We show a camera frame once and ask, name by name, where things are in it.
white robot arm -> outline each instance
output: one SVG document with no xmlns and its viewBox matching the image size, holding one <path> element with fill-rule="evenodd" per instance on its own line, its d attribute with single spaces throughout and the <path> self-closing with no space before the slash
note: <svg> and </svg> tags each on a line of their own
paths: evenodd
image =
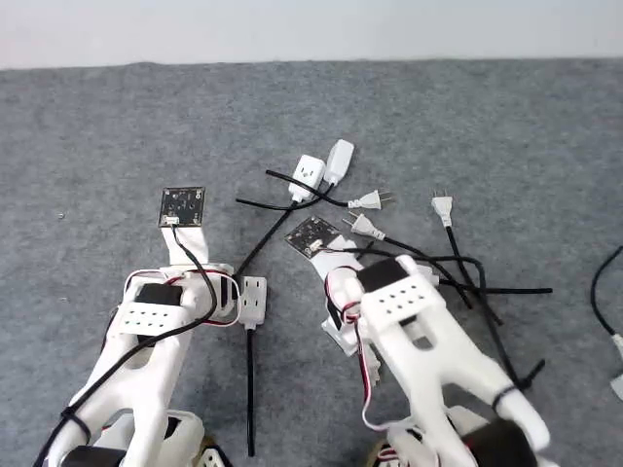
<svg viewBox="0 0 623 467">
<path fill-rule="evenodd" d="M 342 237 L 330 244 L 350 246 Z M 550 441 L 544 421 L 462 330 L 429 268 L 400 256 L 363 269 L 353 255 L 335 252 L 320 252 L 311 262 L 334 308 L 323 329 L 346 354 L 358 350 L 368 386 L 365 346 L 372 344 L 409 400 L 410 414 L 401 421 L 372 425 L 365 418 L 367 404 L 363 412 L 368 426 L 386 430 L 400 465 L 555 465 L 538 455 Z M 446 407 L 442 388 L 449 383 L 490 405 L 497 418 L 488 422 L 465 408 Z"/>
</svg>

black circuit board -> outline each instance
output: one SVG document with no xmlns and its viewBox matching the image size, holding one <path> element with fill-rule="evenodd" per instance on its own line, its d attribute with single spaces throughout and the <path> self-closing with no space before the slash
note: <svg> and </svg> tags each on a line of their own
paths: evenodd
<svg viewBox="0 0 623 467">
<path fill-rule="evenodd" d="M 311 216 L 289 233 L 285 241 L 306 258 L 311 259 L 319 253 L 320 248 L 326 248 L 338 236 L 340 231 L 327 221 Z"/>
<path fill-rule="evenodd" d="M 165 188 L 160 206 L 160 227 L 199 227 L 203 218 L 204 187 Z"/>
</svg>

white plastic part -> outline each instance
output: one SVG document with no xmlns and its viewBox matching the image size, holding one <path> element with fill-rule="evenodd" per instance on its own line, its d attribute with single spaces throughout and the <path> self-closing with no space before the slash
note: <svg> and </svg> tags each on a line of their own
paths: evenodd
<svg viewBox="0 0 623 467">
<path fill-rule="evenodd" d="M 161 231 L 168 248 L 169 263 L 172 266 L 192 265 L 193 262 L 186 256 L 186 253 L 177 246 L 173 237 L 173 230 L 170 227 L 162 227 Z M 197 257 L 202 265 L 209 262 L 207 242 L 201 227 L 180 227 L 175 232 L 177 233 L 177 238 Z"/>
<path fill-rule="evenodd" d="M 208 448 L 203 453 L 197 467 L 225 467 L 225 462 L 221 459 L 221 454 L 219 454 L 218 450 Z"/>
<path fill-rule="evenodd" d="M 322 176 L 324 175 L 324 169 L 324 161 L 313 158 L 312 156 L 302 155 L 292 174 L 292 178 L 312 188 L 318 188 L 322 181 Z M 294 183 L 290 183 L 288 192 L 292 195 L 292 199 L 297 202 L 305 201 L 312 197 L 311 192 Z"/>
<path fill-rule="evenodd" d="M 205 265 L 206 269 L 218 267 L 218 265 Z M 183 269 L 164 270 L 171 277 L 184 273 Z M 138 305 L 133 302 L 133 299 L 144 283 L 162 283 L 162 281 L 161 278 L 137 276 L 132 280 L 124 295 L 122 309 L 129 310 L 130 306 L 134 308 Z M 196 319 L 204 315 L 210 306 L 210 298 L 202 278 L 198 274 L 190 274 L 177 283 L 184 287 L 181 308 L 185 310 L 187 316 L 190 319 Z M 164 310 L 160 305 L 154 305 L 150 309 L 157 309 L 159 312 Z M 72 402 L 76 401 L 121 356 L 135 346 L 134 331 L 138 330 L 131 332 L 125 327 L 126 323 L 123 321 L 125 316 L 127 315 L 123 312 L 118 312 L 115 316 L 106 334 L 106 344 L 87 384 L 74 395 Z M 196 422 L 191 420 L 182 426 L 183 429 L 179 432 L 180 438 L 177 441 L 174 442 L 175 439 L 164 440 L 167 417 L 170 413 L 166 408 L 179 377 L 192 335 L 193 331 L 187 331 L 159 341 L 153 348 L 141 350 L 77 410 L 76 415 L 89 426 L 93 434 L 100 433 L 103 424 L 119 411 L 132 411 L 133 432 L 131 439 L 128 440 L 124 467 L 146 465 L 188 467 L 190 465 L 188 456 L 190 455 L 192 459 L 197 454 L 203 432 L 201 422 L 196 417 L 193 418 Z M 84 442 L 84 434 L 78 425 L 73 422 L 67 423 L 50 448 L 48 465 L 58 467 L 66 453 Z"/>
<path fill-rule="evenodd" d="M 352 240 L 346 240 L 343 236 L 338 236 L 335 240 L 327 245 L 327 248 L 342 250 L 345 248 L 356 248 L 357 244 Z M 354 269 L 361 269 L 362 266 L 352 253 L 342 252 L 324 252 L 317 253 L 310 259 L 310 263 L 322 280 L 327 276 L 329 271 L 340 266 L 350 266 Z"/>
<path fill-rule="evenodd" d="M 167 418 L 177 418 L 179 423 L 175 431 L 163 440 L 155 467 L 190 467 L 199 453 L 203 439 L 202 421 L 193 413 L 167 411 Z M 134 417 L 131 413 L 123 413 L 110 427 L 103 430 L 99 439 L 93 444 L 98 448 L 126 450 L 134 433 Z M 124 460 L 121 467 L 127 467 Z"/>
<path fill-rule="evenodd" d="M 242 281 L 242 311 L 238 322 L 244 329 L 255 329 L 264 324 L 268 282 L 266 277 L 246 276 Z"/>
<path fill-rule="evenodd" d="M 337 185 L 347 174 L 350 159 L 354 152 L 354 145 L 344 139 L 339 139 L 331 148 L 327 168 L 324 171 L 324 181 Z"/>
<path fill-rule="evenodd" d="M 398 262 L 413 276 L 412 280 L 403 279 L 363 296 L 361 314 L 367 324 L 364 339 L 372 341 L 398 380 L 409 399 L 412 417 L 425 433 L 427 443 L 438 452 L 441 464 L 474 467 L 473 456 L 447 418 L 442 387 L 447 383 L 457 384 L 491 404 L 512 382 L 462 330 L 446 309 L 443 298 L 421 276 L 413 259 L 405 255 Z M 423 299 L 409 304 L 408 287 L 412 285 L 416 286 L 413 293 L 418 291 Z M 359 293 L 360 285 L 354 281 L 349 281 L 348 287 L 353 289 L 352 294 Z M 413 307 L 412 312 L 404 310 L 405 301 Z M 413 315 L 418 317 L 431 348 L 415 346 L 395 319 Z M 498 412 L 523 429 L 534 450 L 548 444 L 549 432 L 542 418 L 521 392 L 512 391 L 503 397 Z"/>
<path fill-rule="evenodd" d="M 142 336 L 157 336 L 191 321 L 183 306 L 124 303 L 119 306 L 119 331 Z"/>
</svg>

cable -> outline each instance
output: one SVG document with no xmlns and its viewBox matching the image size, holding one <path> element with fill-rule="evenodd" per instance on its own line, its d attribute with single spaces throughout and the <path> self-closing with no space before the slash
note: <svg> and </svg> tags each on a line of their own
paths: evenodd
<svg viewBox="0 0 623 467">
<path fill-rule="evenodd" d="M 311 187 L 310 185 L 308 185 L 307 183 L 301 182 L 299 180 L 297 180 L 296 178 L 292 178 L 289 175 L 284 175 L 282 173 L 279 172 L 275 172 L 274 170 L 270 170 L 268 169 L 266 171 L 267 175 L 270 175 L 271 177 L 275 177 L 275 178 L 279 178 L 281 180 L 285 180 L 286 182 L 290 182 L 293 183 L 295 185 L 298 185 L 299 187 L 305 188 L 308 192 L 316 195 L 317 197 L 324 199 L 327 202 L 330 202 L 331 204 L 334 204 L 336 206 L 340 206 L 340 207 L 348 207 L 348 203 L 345 201 L 337 201 L 333 198 L 328 197 L 327 195 L 325 195 L 324 193 L 322 193 L 321 191 Z"/>
<path fill-rule="evenodd" d="M 249 457 L 255 455 L 255 416 L 253 384 L 253 330 L 246 330 L 246 447 Z"/>
<path fill-rule="evenodd" d="M 384 250 L 377 250 L 377 249 L 363 249 L 363 248 L 345 248 L 345 249 L 341 249 L 341 250 L 333 250 L 330 248 L 324 248 L 324 251 L 339 251 L 339 252 L 344 252 L 344 253 L 370 253 L 370 254 L 376 254 L 376 255 L 380 255 L 380 256 L 385 256 L 388 258 L 395 258 L 396 255 L 394 255 L 393 253 L 390 253 L 388 251 L 384 251 Z M 533 367 L 533 369 L 528 373 L 528 375 L 526 377 L 523 378 L 519 378 L 517 376 L 517 372 L 515 371 L 515 367 L 513 366 L 510 357 L 508 355 L 508 352 L 506 351 L 506 348 L 504 347 L 504 344 L 501 340 L 501 337 L 499 335 L 499 332 L 497 331 L 497 327 L 495 326 L 494 320 L 493 320 L 493 311 L 491 310 L 491 307 L 489 306 L 489 303 L 487 302 L 487 278 L 485 275 L 485 269 L 482 265 L 482 263 L 478 260 L 475 260 L 474 258 L 470 258 L 470 257 L 463 257 L 463 256 L 431 256 L 431 257 L 425 257 L 425 256 L 414 256 L 413 257 L 414 260 L 416 261 L 422 261 L 422 262 L 427 262 L 430 263 L 431 261 L 436 261 L 436 262 L 448 262 L 448 261 L 464 261 L 465 263 L 470 263 L 472 265 L 474 265 L 476 267 L 476 269 L 478 270 L 479 273 L 479 295 L 477 296 L 478 298 L 478 302 L 480 303 L 482 309 L 483 309 L 483 315 L 485 317 L 485 322 L 487 323 L 487 327 L 489 328 L 489 332 L 492 335 L 492 339 L 494 340 L 494 344 L 495 344 L 495 348 L 497 349 L 497 353 L 499 355 L 499 358 L 502 362 L 502 365 L 504 367 L 504 369 L 506 370 L 506 373 L 508 374 L 508 376 L 511 378 L 511 380 L 513 381 L 513 383 L 520 389 L 520 390 L 525 390 L 528 389 L 531 386 L 532 381 L 534 380 L 534 378 L 536 377 L 536 375 L 543 369 L 543 367 L 545 366 L 545 361 L 544 360 L 539 360 L 538 363 Z"/>
<path fill-rule="evenodd" d="M 240 297 L 241 293 L 240 293 L 240 288 L 238 286 L 238 283 L 229 274 L 221 270 L 217 270 L 217 269 L 204 269 L 204 271 L 208 274 L 216 274 L 216 275 L 226 278 L 228 281 L 234 284 L 234 288 L 236 289 L 236 297 Z M 188 272 L 199 272 L 199 270 L 191 269 Z M 165 284 L 171 285 L 183 278 L 184 276 L 181 276 L 181 275 L 177 277 L 172 277 L 167 282 L 165 282 Z M 216 321 L 216 320 L 210 319 L 210 320 L 205 321 L 205 324 L 208 326 L 215 326 L 218 328 L 229 328 L 230 326 L 234 326 L 236 323 L 238 323 L 238 320 L 240 319 L 240 315 L 242 314 L 242 303 L 240 302 L 240 300 L 236 300 L 236 307 L 237 307 L 236 317 L 232 319 L 231 321 Z"/>
<path fill-rule="evenodd" d="M 383 241 L 389 243 L 390 245 L 394 245 L 397 246 L 399 248 L 402 248 L 403 250 L 407 250 L 407 251 L 411 251 L 412 253 L 418 255 L 418 256 L 422 256 L 425 258 L 430 258 L 428 255 L 426 255 L 423 251 L 421 251 L 420 249 L 411 246 L 411 245 L 407 245 L 406 243 L 403 243 L 401 241 L 398 240 L 394 240 L 393 238 L 390 238 L 388 236 L 385 236 L 383 238 Z M 435 268 L 437 268 L 439 270 L 439 272 L 441 272 L 442 274 L 444 274 L 448 280 L 452 283 L 453 287 L 455 287 L 455 289 L 457 290 L 457 293 L 460 295 L 461 299 L 463 300 L 463 303 L 465 304 L 465 306 L 467 306 L 469 309 L 473 308 L 473 305 L 471 304 L 471 302 L 469 301 L 469 299 L 467 298 L 467 296 L 465 295 L 465 292 L 458 286 L 458 282 L 455 280 L 455 278 L 448 272 L 447 269 L 445 269 L 443 266 L 441 266 L 439 263 L 437 263 L 436 261 L 434 262 L 430 262 L 430 264 L 432 266 L 434 266 Z M 496 318 L 496 321 L 498 322 L 498 324 L 501 322 L 501 319 L 499 319 L 498 317 Z"/>
<path fill-rule="evenodd" d="M 273 234 L 277 231 L 281 224 L 283 224 L 286 219 L 292 214 L 294 208 L 298 205 L 297 201 L 293 201 L 290 205 L 291 209 L 284 211 L 281 214 L 281 217 L 277 219 L 275 224 L 269 229 L 268 232 L 260 239 L 260 241 L 255 245 L 255 247 L 251 250 L 251 252 L 244 258 L 242 264 L 239 266 L 236 274 L 234 274 L 234 279 L 239 281 L 242 276 L 242 272 L 249 266 L 253 258 L 257 256 L 260 250 L 266 245 L 269 239 L 273 236 Z M 246 431 L 247 431 L 247 450 L 248 455 L 252 457 L 255 455 L 255 416 L 254 416 L 254 403 L 253 403 L 253 351 L 252 348 L 249 347 L 252 345 L 252 333 L 249 335 L 249 331 L 247 330 L 246 334 L 246 345 L 247 345 L 247 353 L 246 353 L 246 365 L 247 365 L 247 380 L 246 380 L 246 393 L 247 393 L 247 406 L 246 406 Z"/>
<path fill-rule="evenodd" d="M 197 260 L 195 255 L 179 241 L 179 238 L 177 237 L 176 227 L 171 226 L 171 230 L 173 232 L 173 238 L 175 239 L 175 243 L 177 243 L 177 246 L 179 246 L 182 249 L 182 251 L 184 251 L 186 256 L 197 267 L 197 269 L 200 271 L 200 274 L 202 275 L 205 285 L 207 285 L 207 289 L 210 293 L 210 298 L 211 298 L 209 310 L 204 316 L 197 318 L 194 321 L 191 321 L 189 324 L 180 326 L 179 328 L 171 329 L 170 331 L 167 331 L 160 335 L 146 339 L 145 341 L 140 342 L 139 344 L 131 348 L 117 361 L 117 363 L 115 363 L 112 367 L 110 367 L 110 369 L 108 369 L 106 373 L 104 373 L 101 377 L 99 377 L 99 379 L 96 382 L 94 382 L 89 388 L 87 388 L 87 390 L 85 390 L 82 396 L 80 396 L 80 398 L 76 400 L 76 402 L 74 402 L 70 406 L 67 406 L 65 410 L 63 411 L 64 413 L 73 413 L 75 415 L 76 411 L 79 410 L 89 400 L 89 398 L 95 393 L 95 391 L 99 389 L 111 376 L 115 374 L 115 372 L 117 372 L 117 370 L 119 370 L 130 358 L 136 355 L 139 351 L 159 341 L 162 341 L 166 338 L 170 338 L 172 336 L 178 336 L 182 333 L 185 333 L 186 331 L 190 331 L 200 326 L 202 322 L 210 319 L 210 317 L 212 317 L 212 315 L 216 311 L 216 304 L 217 304 L 216 291 L 214 290 L 212 282 L 210 281 L 209 277 L 207 277 L 207 274 L 203 271 L 202 265 Z M 41 447 L 41 450 L 39 451 L 39 454 L 37 455 L 37 459 L 35 460 L 33 467 L 43 467 L 43 462 L 46 458 L 46 455 L 48 455 L 48 451 L 50 450 L 50 447 L 52 446 L 53 442 L 58 436 L 58 433 L 60 433 L 60 430 L 62 430 L 65 424 L 67 424 L 68 420 L 69 418 L 67 416 L 64 416 L 63 418 L 60 419 L 55 429 L 52 431 L 52 433 L 48 437 L 48 440 L 46 441 L 46 443 Z"/>
<path fill-rule="evenodd" d="M 329 193 L 331 193 L 331 191 L 334 188 L 335 188 L 335 185 L 331 184 L 323 193 L 325 195 L 329 195 Z M 270 209 L 272 211 L 296 211 L 298 209 L 305 209 L 306 207 L 313 206 L 314 204 L 317 204 L 320 201 L 322 201 L 322 198 L 314 198 L 310 201 L 302 202 L 292 207 L 291 205 L 290 206 L 277 206 L 274 204 L 266 204 L 264 202 L 251 201 L 249 199 L 236 198 L 236 202 L 239 202 L 241 204 L 248 204 L 249 206 L 260 207 L 262 209 Z"/>
<path fill-rule="evenodd" d="M 292 201 L 292 204 L 290 205 L 290 207 L 295 207 L 296 205 L 297 205 L 297 202 Z M 279 217 L 277 221 L 275 222 L 275 224 L 271 227 L 271 229 L 268 232 L 266 232 L 266 234 L 260 239 L 260 241 L 258 241 L 257 245 L 255 245 L 255 247 L 251 250 L 251 252 L 246 256 L 246 258 L 244 258 L 244 260 L 242 261 L 242 264 L 239 266 L 238 270 L 236 271 L 236 274 L 234 274 L 234 278 L 236 280 L 240 278 L 240 276 L 242 275 L 242 272 L 249 266 L 251 261 L 253 261 L 253 258 L 257 256 L 257 254 L 264 247 L 264 245 L 266 245 L 266 243 L 271 239 L 271 237 L 277 231 L 277 229 L 281 227 L 281 224 L 283 224 L 285 220 L 288 217 L 290 217 L 290 214 L 292 214 L 292 209 L 288 209 L 287 211 L 284 211 L 283 214 L 281 214 L 281 217 Z"/>
<path fill-rule="evenodd" d="M 442 285 L 457 285 L 460 289 L 471 291 L 478 291 L 477 286 L 471 286 L 467 284 L 453 284 L 450 280 L 439 279 L 439 283 Z M 512 287 L 487 287 L 487 295 L 539 295 L 539 294 L 551 294 L 554 289 L 551 287 L 538 287 L 534 289 L 516 289 Z"/>
<path fill-rule="evenodd" d="M 604 315 L 597 306 L 597 283 L 599 282 L 600 277 L 602 276 L 602 272 L 604 272 L 604 269 L 606 269 L 609 264 L 612 263 L 617 256 L 619 256 L 621 251 L 623 251 L 623 245 L 619 246 L 614 251 L 614 253 L 607 257 L 604 263 L 597 269 L 597 272 L 595 272 L 595 276 L 593 277 L 593 281 L 591 282 L 591 307 L 593 308 L 593 312 L 595 313 L 595 316 L 597 317 L 600 324 L 611 336 L 615 336 L 616 331 L 614 331 L 614 328 L 608 324 L 608 322 L 605 320 Z"/>
</svg>

red and white wire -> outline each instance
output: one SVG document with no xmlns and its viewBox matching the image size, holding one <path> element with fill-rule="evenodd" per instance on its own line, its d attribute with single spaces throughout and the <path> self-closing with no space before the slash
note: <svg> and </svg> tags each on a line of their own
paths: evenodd
<svg viewBox="0 0 623 467">
<path fill-rule="evenodd" d="M 370 407 L 372 401 L 372 384 L 370 382 L 370 374 L 368 372 L 368 364 L 366 362 L 366 355 L 363 351 L 363 342 L 359 334 L 359 324 L 357 320 L 354 321 L 354 332 L 357 336 L 357 353 L 359 354 L 359 369 L 361 370 L 361 378 L 363 379 L 363 409 L 361 410 L 361 418 L 363 423 L 371 430 L 384 432 L 389 427 L 394 425 L 404 425 L 405 428 L 413 428 L 413 422 L 410 421 L 410 417 L 403 418 L 402 420 L 393 420 L 381 423 L 380 425 L 372 423 L 368 420 L 366 413 Z"/>
</svg>

